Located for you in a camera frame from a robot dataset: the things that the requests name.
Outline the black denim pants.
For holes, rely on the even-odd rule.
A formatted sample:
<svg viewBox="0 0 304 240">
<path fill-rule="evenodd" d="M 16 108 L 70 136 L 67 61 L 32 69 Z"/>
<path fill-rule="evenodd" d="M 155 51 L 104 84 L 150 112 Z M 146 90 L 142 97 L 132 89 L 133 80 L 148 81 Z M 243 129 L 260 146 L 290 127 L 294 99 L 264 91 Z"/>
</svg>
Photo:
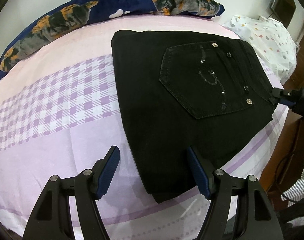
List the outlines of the black denim pants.
<svg viewBox="0 0 304 240">
<path fill-rule="evenodd" d="M 120 30 L 111 47 L 125 135 L 157 203 L 195 186 L 192 152 L 220 168 L 273 118 L 273 88 L 248 42 Z"/>
</svg>

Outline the white dotted cloth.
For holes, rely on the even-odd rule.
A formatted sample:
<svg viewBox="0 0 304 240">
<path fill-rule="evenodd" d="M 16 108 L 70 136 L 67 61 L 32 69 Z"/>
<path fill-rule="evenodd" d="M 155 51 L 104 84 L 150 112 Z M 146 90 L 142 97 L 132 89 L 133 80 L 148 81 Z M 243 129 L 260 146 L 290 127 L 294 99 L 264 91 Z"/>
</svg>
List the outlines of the white dotted cloth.
<svg viewBox="0 0 304 240">
<path fill-rule="evenodd" d="M 235 15 L 224 27 L 251 44 L 282 84 L 291 77 L 296 68 L 296 44 L 281 22 Z"/>
</svg>

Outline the lilac checked bed sheet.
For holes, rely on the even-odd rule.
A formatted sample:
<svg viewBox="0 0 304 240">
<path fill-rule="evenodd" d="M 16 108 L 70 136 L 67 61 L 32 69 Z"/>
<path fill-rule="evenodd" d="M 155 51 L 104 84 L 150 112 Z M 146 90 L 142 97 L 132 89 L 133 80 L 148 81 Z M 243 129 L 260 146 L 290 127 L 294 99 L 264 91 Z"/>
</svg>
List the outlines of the lilac checked bed sheet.
<svg viewBox="0 0 304 240">
<path fill-rule="evenodd" d="M 157 204 L 128 146 L 111 57 L 116 31 L 188 30 L 229 38 L 221 25 L 187 16 L 123 16 L 85 26 L 18 63 L 0 81 L 0 221 L 23 235 L 50 176 L 78 175 L 119 147 L 121 161 L 98 209 L 111 239 L 194 239 L 208 201 L 191 189 Z"/>
</svg>

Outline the navy blanket with cat print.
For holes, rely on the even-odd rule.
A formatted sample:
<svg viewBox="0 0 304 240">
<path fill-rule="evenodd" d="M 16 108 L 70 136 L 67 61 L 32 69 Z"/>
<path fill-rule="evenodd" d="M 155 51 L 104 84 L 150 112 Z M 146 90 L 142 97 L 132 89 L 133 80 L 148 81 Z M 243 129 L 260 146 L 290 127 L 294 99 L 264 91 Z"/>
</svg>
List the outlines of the navy blanket with cat print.
<svg viewBox="0 0 304 240">
<path fill-rule="evenodd" d="M 124 15 L 213 18 L 224 11 L 224 6 L 214 0 L 71 0 L 32 22 L 5 48 L 0 57 L 0 80 L 19 61 L 86 25 Z"/>
</svg>

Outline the wooden bed frame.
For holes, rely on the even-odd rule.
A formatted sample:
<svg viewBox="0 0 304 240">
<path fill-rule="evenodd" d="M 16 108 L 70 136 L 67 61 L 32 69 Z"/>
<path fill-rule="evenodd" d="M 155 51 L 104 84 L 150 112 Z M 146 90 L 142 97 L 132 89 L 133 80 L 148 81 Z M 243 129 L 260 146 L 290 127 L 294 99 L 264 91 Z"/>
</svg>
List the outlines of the wooden bed frame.
<svg viewBox="0 0 304 240">
<path fill-rule="evenodd" d="M 304 87 L 304 23 L 298 42 L 300 49 L 297 54 L 296 69 L 283 85 L 287 90 Z M 293 200 L 284 193 L 297 182 L 303 167 L 304 118 L 289 110 L 273 155 L 260 178 L 277 211 L 293 205 Z"/>
</svg>

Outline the dark framed wall object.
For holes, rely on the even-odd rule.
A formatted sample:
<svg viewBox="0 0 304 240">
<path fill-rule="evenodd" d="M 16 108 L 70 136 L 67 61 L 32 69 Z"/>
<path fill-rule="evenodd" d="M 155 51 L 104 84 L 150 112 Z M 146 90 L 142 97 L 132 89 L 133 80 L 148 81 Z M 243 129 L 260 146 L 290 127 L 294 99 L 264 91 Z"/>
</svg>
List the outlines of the dark framed wall object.
<svg viewBox="0 0 304 240">
<path fill-rule="evenodd" d="M 295 1 L 271 0 L 269 8 L 272 11 L 273 18 L 280 21 L 285 28 L 288 28 L 296 10 Z"/>
</svg>

